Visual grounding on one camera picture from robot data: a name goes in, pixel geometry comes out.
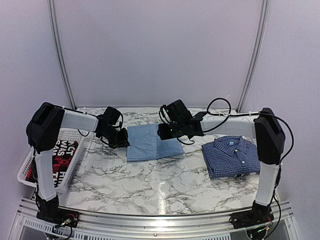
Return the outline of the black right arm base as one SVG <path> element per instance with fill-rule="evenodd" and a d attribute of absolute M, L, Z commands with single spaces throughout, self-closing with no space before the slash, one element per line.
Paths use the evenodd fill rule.
<path fill-rule="evenodd" d="M 261 205 L 255 200 L 250 210 L 234 212 L 229 217 L 229 222 L 234 229 L 247 228 L 260 224 L 271 223 L 274 215 L 271 209 L 271 203 Z"/>

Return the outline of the blue checked shirt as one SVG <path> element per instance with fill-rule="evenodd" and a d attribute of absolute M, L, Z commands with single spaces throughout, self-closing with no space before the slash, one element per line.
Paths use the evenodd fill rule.
<path fill-rule="evenodd" d="M 241 136 L 223 136 L 201 146 L 211 179 L 259 174 L 257 146 Z"/>

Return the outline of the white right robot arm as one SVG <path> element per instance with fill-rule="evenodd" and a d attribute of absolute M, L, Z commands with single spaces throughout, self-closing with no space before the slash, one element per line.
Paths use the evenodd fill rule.
<path fill-rule="evenodd" d="M 247 113 L 212 113 L 209 110 L 191 114 L 178 99 L 159 109 L 162 123 L 157 133 L 161 140 L 181 137 L 219 135 L 203 150 L 215 178 L 259 173 L 258 190 L 247 219 L 258 224 L 267 216 L 279 183 L 286 135 L 283 120 L 269 107 Z"/>

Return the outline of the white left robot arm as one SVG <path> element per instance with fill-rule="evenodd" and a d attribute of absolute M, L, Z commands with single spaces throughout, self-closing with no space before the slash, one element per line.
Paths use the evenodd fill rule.
<path fill-rule="evenodd" d="M 26 127 L 28 144 L 33 148 L 37 170 L 37 195 L 45 201 L 57 196 L 54 187 L 52 154 L 60 129 L 83 130 L 94 133 L 112 149 L 130 145 L 128 131 L 123 127 L 122 113 L 107 107 L 100 115 L 92 115 L 44 102 Z"/>

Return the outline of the light blue long sleeve shirt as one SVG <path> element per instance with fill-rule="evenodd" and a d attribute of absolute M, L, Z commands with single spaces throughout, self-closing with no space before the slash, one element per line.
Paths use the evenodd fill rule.
<path fill-rule="evenodd" d="M 158 124 L 129 126 L 126 159 L 128 162 L 158 160 L 184 154 L 182 144 L 177 139 L 161 140 Z"/>

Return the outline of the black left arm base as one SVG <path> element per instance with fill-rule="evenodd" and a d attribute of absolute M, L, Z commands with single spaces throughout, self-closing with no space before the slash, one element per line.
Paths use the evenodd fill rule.
<path fill-rule="evenodd" d="M 35 203 L 38 208 L 37 219 L 56 224 L 58 227 L 66 225 L 72 228 L 77 227 L 80 213 L 60 208 L 58 195 L 51 200 L 44 200 L 39 195 L 36 195 Z"/>

